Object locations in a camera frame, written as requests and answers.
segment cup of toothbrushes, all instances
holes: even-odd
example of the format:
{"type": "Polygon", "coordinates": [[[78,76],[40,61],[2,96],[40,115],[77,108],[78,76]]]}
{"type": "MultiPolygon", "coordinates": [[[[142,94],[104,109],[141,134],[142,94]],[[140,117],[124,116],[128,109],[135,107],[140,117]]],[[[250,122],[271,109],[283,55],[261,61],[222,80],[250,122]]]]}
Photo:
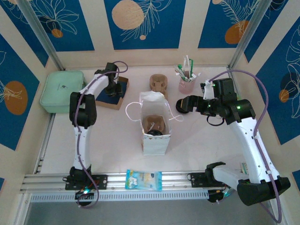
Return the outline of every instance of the cup of toothbrushes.
{"type": "Polygon", "coordinates": [[[191,74],[192,78],[189,78],[188,74],[189,74],[188,71],[184,72],[185,77],[180,77],[179,86],[178,86],[179,92],[185,95],[188,95],[193,92],[195,82],[197,79],[197,76],[194,73],[191,74]]]}

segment pink cup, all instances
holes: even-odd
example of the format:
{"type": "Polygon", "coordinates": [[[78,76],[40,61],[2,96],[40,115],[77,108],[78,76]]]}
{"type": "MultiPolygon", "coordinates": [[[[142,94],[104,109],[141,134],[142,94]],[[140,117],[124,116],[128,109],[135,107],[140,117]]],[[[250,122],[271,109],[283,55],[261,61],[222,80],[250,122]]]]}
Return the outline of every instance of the pink cup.
{"type": "Polygon", "coordinates": [[[179,86],[178,86],[179,92],[185,95],[192,93],[194,90],[196,79],[197,77],[192,82],[186,82],[182,78],[180,78],[179,86]]]}

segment blue snack bag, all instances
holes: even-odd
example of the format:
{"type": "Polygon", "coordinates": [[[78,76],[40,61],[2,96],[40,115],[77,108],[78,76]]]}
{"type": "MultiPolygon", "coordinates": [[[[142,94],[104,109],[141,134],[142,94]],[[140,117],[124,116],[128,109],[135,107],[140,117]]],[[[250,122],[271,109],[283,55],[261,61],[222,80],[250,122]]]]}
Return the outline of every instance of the blue snack bag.
{"type": "Polygon", "coordinates": [[[125,189],[162,191],[162,173],[127,170],[125,189]]]}

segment white floor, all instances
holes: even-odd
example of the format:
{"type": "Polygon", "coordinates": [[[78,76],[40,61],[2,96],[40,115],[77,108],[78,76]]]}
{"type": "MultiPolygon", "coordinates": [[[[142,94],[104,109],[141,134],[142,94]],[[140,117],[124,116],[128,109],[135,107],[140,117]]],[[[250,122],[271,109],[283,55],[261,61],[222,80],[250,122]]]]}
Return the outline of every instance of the white floor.
{"type": "MultiPolygon", "coordinates": [[[[200,82],[226,70],[225,67],[196,67],[201,72],[193,95],[202,95],[200,82]]],[[[83,70],[89,82],[96,70],[83,70]]],[[[125,114],[128,103],[138,101],[141,91],[149,91],[152,74],[168,77],[169,104],[174,115],[179,93],[179,77],[173,67],[130,67],[121,76],[129,78],[130,86],[119,111],[97,106],[97,121],[90,138],[92,171],[98,173],[120,173],[127,169],[145,171],[195,171],[204,170],[207,164],[223,161],[239,169],[243,161],[241,145],[226,124],[210,126],[206,117],[198,112],[184,115],[183,122],[171,121],[172,135],[165,156],[143,156],[141,128],[138,122],[130,121],[125,114]]],[[[131,105],[128,112],[139,119],[139,105],[131,105]]],[[[221,120],[211,118],[211,122],[221,120]]],[[[68,173],[75,156],[75,135],[68,114],[55,116],[41,173],[68,173]]]]}

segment purple cable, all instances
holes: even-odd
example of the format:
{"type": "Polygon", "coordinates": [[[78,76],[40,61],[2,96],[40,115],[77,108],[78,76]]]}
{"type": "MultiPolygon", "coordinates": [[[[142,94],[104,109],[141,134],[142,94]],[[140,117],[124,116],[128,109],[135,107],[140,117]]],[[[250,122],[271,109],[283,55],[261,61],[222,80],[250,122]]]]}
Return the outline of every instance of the purple cable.
{"type": "MultiPolygon", "coordinates": [[[[253,134],[253,136],[255,137],[256,134],[257,134],[257,131],[258,131],[258,127],[259,127],[260,123],[262,122],[262,119],[263,119],[263,117],[265,116],[265,114],[266,114],[266,112],[267,112],[268,105],[269,105],[269,95],[268,95],[267,89],[266,89],[266,87],[264,86],[264,84],[262,83],[262,81],[261,81],[258,77],[256,77],[255,75],[253,75],[253,74],[250,73],[250,72],[247,72],[247,71],[244,71],[244,70],[240,70],[240,69],[230,69],[230,70],[224,71],[224,72],[218,74],[217,76],[211,78],[211,79],[209,80],[209,82],[212,82],[213,80],[215,80],[215,79],[218,78],[219,76],[221,76],[221,75],[223,75],[223,74],[230,73],[230,72],[240,72],[240,73],[244,73],[244,74],[247,74],[247,75],[253,77],[257,82],[259,82],[259,84],[260,84],[260,86],[262,87],[263,92],[264,92],[264,94],[265,94],[265,96],[266,96],[265,107],[264,107],[263,112],[262,112],[261,116],[259,117],[259,119],[258,119],[258,121],[257,121],[257,123],[256,123],[256,126],[255,126],[255,128],[254,128],[254,132],[253,132],[254,134],[253,134]]],[[[266,157],[265,157],[265,155],[264,155],[264,153],[263,153],[263,150],[262,150],[262,148],[261,148],[261,146],[260,146],[258,140],[255,138],[254,141],[255,141],[255,143],[256,143],[256,145],[257,145],[257,148],[258,148],[258,150],[259,150],[259,153],[261,154],[261,157],[262,157],[262,160],[263,160],[263,162],[264,162],[264,164],[265,164],[266,169],[267,169],[267,170],[270,170],[269,164],[268,164],[268,162],[267,162],[267,159],[266,159],[266,157]]],[[[275,196],[276,196],[277,207],[278,207],[278,219],[276,219],[275,216],[274,216],[274,215],[267,209],[267,207],[265,207],[262,203],[260,203],[260,205],[267,211],[267,213],[272,217],[272,219],[273,219],[276,223],[280,224],[280,223],[281,223],[281,220],[282,220],[282,212],[281,212],[281,204],[280,204],[279,194],[278,194],[278,190],[277,190],[277,187],[276,187],[276,184],[275,184],[275,181],[274,181],[274,179],[273,179],[272,174],[269,174],[269,177],[270,177],[270,180],[271,180],[271,183],[272,183],[274,192],[275,192],[275,196]]]]}
{"type": "Polygon", "coordinates": [[[95,201],[92,205],[89,205],[89,206],[80,206],[79,200],[80,200],[80,198],[81,198],[82,196],[84,196],[84,195],[82,195],[82,196],[80,196],[80,197],[78,198],[77,204],[78,204],[78,206],[80,206],[80,207],[83,208],[83,209],[89,209],[89,208],[91,208],[91,207],[93,207],[93,206],[95,206],[95,205],[97,204],[97,202],[99,201],[99,189],[98,189],[98,185],[95,183],[95,181],[93,180],[93,178],[90,176],[90,174],[88,173],[88,171],[87,171],[86,168],[84,167],[83,162],[82,162],[82,160],[81,160],[81,155],[80,155],[80,152],[79,152],[79,142],[80,142],[80,133],[81,133],[81,129],[80,129],[80,127],[78,126],[78,123],[77,123],[78,112],[79,112],[79,108],[80,108],[80,104],[81,104],[81,101],[82,101],[82,99],[83,99],[83,96],[84,96],[85,93],[89,90],[89,88],[91,88],[91,86],[96,82],[96,80],[98,80],[100,77],[102,77],[102,76],[104,76],[104,75],[106,75],[106,74],[111,74],[111,73],[118,73],[118,74],[120,74],[120,73],[125,73],[125,72],[128,70],[128,65],[127,65],[125,62],[123,62],[123,61],[115,61],[115,62],[113,62],[113,64],[115,64],[115,63],[117,63],[117,62],[123,63],[123,64],[126,66],[126,69],[125,69],[124,71],[120,71],[119,68],[118,68],[118,71],[117,71],[117,72],[116,72],[116,71],[108,71],[108,72],[105,72],[105,73],[103,73],[103,74],[100,74],[96,79],[93,79],[93,80],[91,81],[91,83],[88,85],[88,87],[86,88],[86,90],[85,90],[85,91],[81,94],[81,96],[79,97],[78,105],[77,105],[76,112],[75,112],[75,122],[74,122],[74,123],[75,123],[75,126],[76,126],[77,129],[78,129],[78,138],[77,138],[77,144],[76,144],[76,148],[77,148],[77,149],[76,149],[76,152],[77,152],[77,155],[78,155],[78,161],[79,161],[79,163],[80,163],[80,165],[81,165],[83,171],[86,173],[86,175],[88,176],[88,178],[90,179],[90,181],[92,181],[92,183],[93,183],[93,185],[94,185],[94,187],[95,187],[95,189],[96,189],[96,191],[97,191],[97,199],[96,199],[96,201],[95,201]]]}

